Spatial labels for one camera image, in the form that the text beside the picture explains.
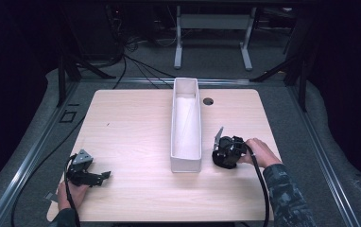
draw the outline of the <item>dark background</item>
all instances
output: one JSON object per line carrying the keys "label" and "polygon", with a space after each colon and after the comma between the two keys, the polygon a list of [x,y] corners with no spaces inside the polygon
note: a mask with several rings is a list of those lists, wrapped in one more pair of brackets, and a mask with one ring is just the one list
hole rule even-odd
{"label": "dark background", "polygon": [[[80,26],[89,30],[80,28],[79,34],[94,32],[105,38],[98,44],[86,39],[83,46],[77,46],[65,19],[67,15],[51,4],[41,0],[0,0],[0,170],[42,101],[47,86],[45,75],[58,67],[60,44],[84,59],[93,56],[82,55],[82,48],[93,50],[103,60],[115,55],[104,48],[112,42],[107,24]],[[93,13],[91,8],[82,10]],[[152,10],[160,12],[146,7],[139,9],[146,13],[134,11],[128,15],[129,26],[135,27],[146,40],[155,39],[154,27],[151,23],[134,22],[138,18],[150,21]],[[361,171],[361,4],[327,1],[322,13],[326,23],[321,26],[317,60],[309,80],[323,96],[335,140]],[[105,20],[97,14],[95,19]]]}

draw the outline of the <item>wooden table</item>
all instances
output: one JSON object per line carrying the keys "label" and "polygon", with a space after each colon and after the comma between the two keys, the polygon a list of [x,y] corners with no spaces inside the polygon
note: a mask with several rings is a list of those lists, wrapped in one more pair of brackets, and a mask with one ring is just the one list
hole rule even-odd
{"label": "wooden table", "polygon": [[[263,220],[265,202],[254,167],[216,166],[215,135],[257,137],[279,157],[258,93],[251,89],[200,89],[202,169],[170,168],[172,90],[101,90],[95,93],[72,153],[94,156],[92,173],[112,171],[90,188],[80,207],[82,221]],[[213,105],[203,104],[210,97]],[[58,207],[52,202],[47,218]]]}

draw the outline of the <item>sleeve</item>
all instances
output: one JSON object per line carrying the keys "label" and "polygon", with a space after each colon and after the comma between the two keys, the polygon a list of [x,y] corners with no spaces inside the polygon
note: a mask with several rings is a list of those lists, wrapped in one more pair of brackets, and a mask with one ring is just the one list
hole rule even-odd
{"label": "sleeve", "polygon": [[263,175],[274,212],[274,226],[316,226],[313,214],[298,186],[287,174],[286,166],[268,166]]}
{"label": "sleeve", "polygon": [[48,227],[76,227],[75,210],[71,208],[61,210]]}

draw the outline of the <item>white box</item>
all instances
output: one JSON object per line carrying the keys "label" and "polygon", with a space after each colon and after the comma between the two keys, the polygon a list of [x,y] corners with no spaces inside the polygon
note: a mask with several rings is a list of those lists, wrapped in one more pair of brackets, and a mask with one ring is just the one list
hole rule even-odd
{"label": "white box", "polygon": [[176,78],[174,82],[171,170],[201,171],[201,117],[197,79]]}

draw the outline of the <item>hand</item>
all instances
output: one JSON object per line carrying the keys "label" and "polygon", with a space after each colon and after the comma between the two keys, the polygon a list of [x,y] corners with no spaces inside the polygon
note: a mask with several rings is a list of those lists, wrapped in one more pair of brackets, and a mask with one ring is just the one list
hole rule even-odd
{"label": "hand", "polygon": [[[245,142],[255,153],[255,157],[257,159],[257,163],[259,167],[266,168],[273,164],[281,164],[282,162],[275,156],[275,154],[271,151],[266,143],[263,141],[253,138],[248,139]],[[250,154],[246,154],[242,156],[238,161],[238,163],[249,163],[253,165]]]}
{"label": "hand", "polygon": [[[68,182],[69,192],[71,193],[72,200],[74,201],[75,207],[78,209],[83,202],[84,196],[86,195],[88,185],[76,186],[71,182]],[[66,208],[71,208],[66,196],[65,182],[61,182],[58,186],[58,209],[61,211]]]}

